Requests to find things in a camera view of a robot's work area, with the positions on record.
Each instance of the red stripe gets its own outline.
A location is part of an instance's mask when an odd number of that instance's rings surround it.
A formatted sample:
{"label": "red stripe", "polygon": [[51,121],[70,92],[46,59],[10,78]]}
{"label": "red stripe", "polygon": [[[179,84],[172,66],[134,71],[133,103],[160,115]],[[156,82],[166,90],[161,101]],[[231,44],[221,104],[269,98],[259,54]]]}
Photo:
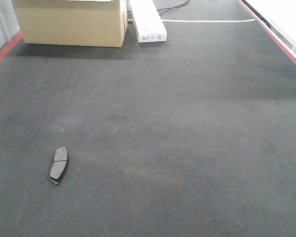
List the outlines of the red stripe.
{"label": "red stripe", "polygon": [[238,0],[238,2],[240,3],[240,5],[243,6],[244,9],[246,9],[247,12],[249,12],[254,18],[257,19],[257,21],[259,22],[259,24],[265,29],[265,31],[271,36],[271,38],[277,43],[277,45],[286,53],[286,55],[296,64],[296,58],[294,55],[292,55],[284,46],[283,43],[278,41],[278,39],[276,37],[274,37],[274,35],[271,33],[272,31],[266,27],[261,20],[241,1]]}
{"label": "red stripe", "polygon": [[0,62],[13,49],[13,47],[23,38],[22,32],[19,32],[13,37],[13,39],[0,50]]}

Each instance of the brake pad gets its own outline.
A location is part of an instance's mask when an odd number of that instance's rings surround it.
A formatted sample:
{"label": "brake pad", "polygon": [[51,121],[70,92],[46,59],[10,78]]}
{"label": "brake pad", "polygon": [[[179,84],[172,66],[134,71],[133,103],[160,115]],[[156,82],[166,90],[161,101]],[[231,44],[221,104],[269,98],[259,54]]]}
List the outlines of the brake pad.
{"label": "brake pad", "polygon": [[68,152],[65,146],[57,149],[54,157],[54,163],[50,170],[50,180],[54,185],[59,185],[59,182],[65,175],[68,167]]}

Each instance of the white line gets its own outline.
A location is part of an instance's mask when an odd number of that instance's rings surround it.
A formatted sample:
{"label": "white line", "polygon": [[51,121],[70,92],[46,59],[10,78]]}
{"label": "white line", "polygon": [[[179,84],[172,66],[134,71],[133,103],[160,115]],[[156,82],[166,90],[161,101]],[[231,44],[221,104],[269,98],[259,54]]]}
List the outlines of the white line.
{"label": "white line", "polygon": [[255,19],[249,20],[166,20],[163,19],[163,22],[176,22],[176,23],[244,23],[252,22]]}

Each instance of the black cable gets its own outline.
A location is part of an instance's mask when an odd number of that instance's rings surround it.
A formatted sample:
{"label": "black cable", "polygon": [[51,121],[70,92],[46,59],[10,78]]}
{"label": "black cable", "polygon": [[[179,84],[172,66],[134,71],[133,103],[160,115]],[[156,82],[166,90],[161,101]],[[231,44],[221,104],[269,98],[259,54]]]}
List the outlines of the black cable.
{"label": "black cable", "polygon": [[172,9],[180,8],[180,7],[182,7],[182,6],[187,5],[188,2],[189,2],[189,0],[186,0],[184,3],[181,3],[181,4],[179,4],[179,5],[176,5],[176,6],[173,6],[173,7],[166,7],[166,8],[162,8],[162,9],[157,9],[157,11],[164,11],[164,10],[165,10],[164,12],[162,12],[162,13],[159,14],[159,16],[161,16],[162,14],[164,14],[164,13],[166,13],[166,12],[172,10]]}

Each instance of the gray carpet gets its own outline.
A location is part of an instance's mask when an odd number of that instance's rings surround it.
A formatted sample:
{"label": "gray carpet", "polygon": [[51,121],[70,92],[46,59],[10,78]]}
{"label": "gray carpet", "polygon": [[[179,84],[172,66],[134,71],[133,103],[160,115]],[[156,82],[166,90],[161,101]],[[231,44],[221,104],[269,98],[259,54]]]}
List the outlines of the gray carpet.
{"label": "gray carpet", "polygon": [[[162,17],[252,18],[235,0]],[[165,26],[0,63],[0,237],[296,237],[296,66],[257,22]]]}

